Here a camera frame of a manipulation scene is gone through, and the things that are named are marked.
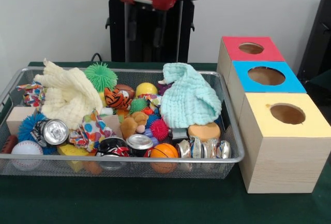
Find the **yellow knitted cloth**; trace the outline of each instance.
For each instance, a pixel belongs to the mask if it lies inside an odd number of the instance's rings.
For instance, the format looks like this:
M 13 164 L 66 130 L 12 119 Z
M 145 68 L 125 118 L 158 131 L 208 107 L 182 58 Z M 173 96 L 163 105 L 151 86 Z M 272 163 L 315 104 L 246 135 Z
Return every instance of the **yellow knitted cloth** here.
M 36 75 L 34 80 L 48 88 L 41 109 L 47 118 L 60 119 L 69 129 L 77 129 L 93 108 L 100 113 L 101 99 L 84 72 L 78 68 L 64 70 L 46 59 L 43 63 L 43 75 Z

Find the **black cable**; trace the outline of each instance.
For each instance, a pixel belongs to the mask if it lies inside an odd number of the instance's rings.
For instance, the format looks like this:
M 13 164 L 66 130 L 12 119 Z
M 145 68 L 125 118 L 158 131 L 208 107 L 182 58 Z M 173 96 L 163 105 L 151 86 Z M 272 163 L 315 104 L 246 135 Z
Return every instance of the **black cable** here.
M 92 58 L 91 58 L 91 61 L 94 61 L 95 57 L 98 56 L 99 57 L 99 60 L 102 62 L 102 58 L 101 58 L 101 55 L 99 53 L 95 53 Z

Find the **mint green knitted cloth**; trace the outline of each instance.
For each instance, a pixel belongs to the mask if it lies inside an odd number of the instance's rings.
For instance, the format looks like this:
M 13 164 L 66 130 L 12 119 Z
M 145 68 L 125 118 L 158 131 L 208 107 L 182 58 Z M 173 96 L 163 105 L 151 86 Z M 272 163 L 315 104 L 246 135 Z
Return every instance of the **mint green knitted cloth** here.
M 174 82 L 161 100 L 161 115 L 170 128 L 206 125 L 218 118 L 221 101 L 192 66 L 183 63 L 165 64 L 163 77 L 167 84 Z

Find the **pink box top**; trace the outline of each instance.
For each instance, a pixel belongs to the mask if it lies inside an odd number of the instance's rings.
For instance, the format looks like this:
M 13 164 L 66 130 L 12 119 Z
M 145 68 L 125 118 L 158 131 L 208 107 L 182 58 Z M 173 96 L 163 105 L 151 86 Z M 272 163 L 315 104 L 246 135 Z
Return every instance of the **pink box top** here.
M 270 37 L 222 38 L 233 61 L 285 61 Z

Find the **white wall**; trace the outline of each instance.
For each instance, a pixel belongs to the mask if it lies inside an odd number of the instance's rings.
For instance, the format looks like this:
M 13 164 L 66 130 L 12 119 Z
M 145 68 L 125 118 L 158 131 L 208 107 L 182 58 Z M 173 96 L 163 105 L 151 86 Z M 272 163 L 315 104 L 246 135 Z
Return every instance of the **white wall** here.
M 224 35 L 271 36 L 296 71 L 319 0 L 200 0 L 190 62 L 216 62 Z M 104 29 L 108 0 L 0 0 L 3 82 L 29 61 L 86 61 L 94 52 L 110 59 Z

